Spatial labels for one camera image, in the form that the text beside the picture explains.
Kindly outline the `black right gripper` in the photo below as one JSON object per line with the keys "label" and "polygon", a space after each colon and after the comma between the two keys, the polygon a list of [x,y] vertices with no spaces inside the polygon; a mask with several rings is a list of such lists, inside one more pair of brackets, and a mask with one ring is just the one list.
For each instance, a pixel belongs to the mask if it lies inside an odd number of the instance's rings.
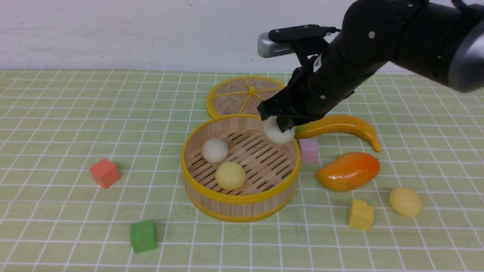
{"label": "black right gripper", "polygon": [[259,117],[265,121],[275,116],[281,132],[322,119],[386,62],[386,41],[367,34],[339,34],[285,88],[259,104]]}

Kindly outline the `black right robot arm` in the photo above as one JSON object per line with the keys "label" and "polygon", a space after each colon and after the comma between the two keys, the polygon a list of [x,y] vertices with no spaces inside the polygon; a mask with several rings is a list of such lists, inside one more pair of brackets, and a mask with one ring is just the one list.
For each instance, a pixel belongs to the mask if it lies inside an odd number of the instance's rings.
{"label": "black right robot arm", "polygon": [[315,24],[259,36],[258,54],[296,54],[287,86],[258,105],[281,131],[322,119],[386,63],[460,93],[483,88],[482,5],[453,0],[357,0],[341,28]]}

